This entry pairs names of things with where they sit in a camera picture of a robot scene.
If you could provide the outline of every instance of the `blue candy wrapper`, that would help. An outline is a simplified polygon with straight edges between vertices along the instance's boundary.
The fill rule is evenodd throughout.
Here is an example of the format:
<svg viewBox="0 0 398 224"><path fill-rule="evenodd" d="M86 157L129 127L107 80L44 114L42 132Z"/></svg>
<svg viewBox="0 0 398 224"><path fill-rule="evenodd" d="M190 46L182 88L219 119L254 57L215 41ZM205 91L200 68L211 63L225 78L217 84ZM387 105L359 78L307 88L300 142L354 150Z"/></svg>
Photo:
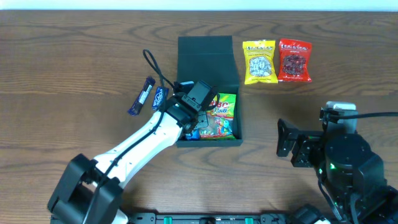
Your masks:
<svg viewBox="0 0 398 224"><path fill-rule="evenodd" d="M185 134L185 139L189 141L200 140L199 129L195 129L190 134Z"/></svg>
<svg viewBox="0 0 398 224"><path fill-rule="evenodd" d="M154 85L155 85L155 80L152 77L148 77L145 80L144 87L142 87L141 93L136 98L131 108L127 111L131 116L136 116L139 114L142 106L144 106L144 103L150 93L150 90L152 89L152 87L154 87Z"/></svg>
<svg viewBox="0 0 398 224"><path fill-rule="evenodd" d="M167 95L169 94L169 89L164 88L166 96L163 97L163 89L161 86L158 86L155 93L154 102L152 104L152 110L157 110L160 104L163 102L163 99L167 99Z"/></svg>

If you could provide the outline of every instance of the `candy bag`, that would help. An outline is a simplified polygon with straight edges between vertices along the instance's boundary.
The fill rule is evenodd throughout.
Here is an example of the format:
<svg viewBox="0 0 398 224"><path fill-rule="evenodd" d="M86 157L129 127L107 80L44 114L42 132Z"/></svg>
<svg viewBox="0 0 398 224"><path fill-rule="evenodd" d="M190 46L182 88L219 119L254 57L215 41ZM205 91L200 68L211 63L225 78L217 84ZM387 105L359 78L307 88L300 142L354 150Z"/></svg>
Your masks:
<svg viewBox="0 0 398 224"><path fill-rule="evenodd" d="M201 140L235 139L232 130L235 101L235 94L220 93L220 100L216 108L207 112L208 126L199 128ZM215 105L216 102L217 97L213 99L210 106Z"/></svg>
<svg viewBox="0 0 398 224"><path fill-rule="evenodd" d="M246 61L245 85L257 82L278 83L273 63L274 40L245 41L243 52Z"/></svg>
<svg viewBox="0 0 398 224"><path fill-rule="evenodd" d="M281 39L279 42L279 81L311 82L307 66L312 44L300 40Z"/></svg>

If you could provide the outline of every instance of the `red snack bag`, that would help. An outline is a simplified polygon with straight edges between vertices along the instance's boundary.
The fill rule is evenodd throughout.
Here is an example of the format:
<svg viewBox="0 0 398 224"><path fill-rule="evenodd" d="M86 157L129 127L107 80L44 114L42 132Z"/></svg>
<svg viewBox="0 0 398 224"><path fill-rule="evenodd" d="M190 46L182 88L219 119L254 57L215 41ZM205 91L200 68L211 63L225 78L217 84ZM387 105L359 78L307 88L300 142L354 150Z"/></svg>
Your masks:
<svg viewBox="0 0 398 224"><path fill-rule="evenodd" d="M281 39L279 41L280 82L312 82L308 74L312 44L300 40Z"/></svg>

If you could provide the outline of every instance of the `wooden table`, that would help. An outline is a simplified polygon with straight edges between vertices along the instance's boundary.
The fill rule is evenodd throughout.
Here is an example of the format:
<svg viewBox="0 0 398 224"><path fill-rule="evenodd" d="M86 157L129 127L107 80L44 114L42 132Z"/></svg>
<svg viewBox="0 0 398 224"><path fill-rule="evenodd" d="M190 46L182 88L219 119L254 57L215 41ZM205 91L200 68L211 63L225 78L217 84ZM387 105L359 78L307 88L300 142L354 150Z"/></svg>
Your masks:
<svg viewBox="0 0 398 224"><path fill-rule="evenodd" d="M244 143L164 150L125 190L126 210L291 212L311 203L329 212L314 170L276 156L277 119L321 129L328 100L398 111L393 12L3 11L0 20L0 223L48 223L68 161L101 154L146 123L150 103L138 117L126 113L155 76L141 51L151 49L174 80L178 36L233 36ZM280 38L313 43L313 82L243 85L242 41ZM278 53L274 61L278 68ZM358 131L398 187L398 119L362 119Z"/></svg>

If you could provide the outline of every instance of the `box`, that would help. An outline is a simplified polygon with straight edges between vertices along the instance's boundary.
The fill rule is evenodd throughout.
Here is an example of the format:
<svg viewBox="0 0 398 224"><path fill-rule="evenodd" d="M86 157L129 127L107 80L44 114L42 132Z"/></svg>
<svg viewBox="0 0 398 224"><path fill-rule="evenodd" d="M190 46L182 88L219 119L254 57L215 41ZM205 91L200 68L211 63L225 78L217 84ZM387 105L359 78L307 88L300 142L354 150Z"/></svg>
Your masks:
<svg viewBox="0 0 398 224"><path fill-rule="evenodd" d="M179 37L177 81L203 80L217 86L220 93L236 94L233 134L234 140L177 141L177 147L240 146L242 114L239 97L239 75L236 69L231 36Z"/></svg>

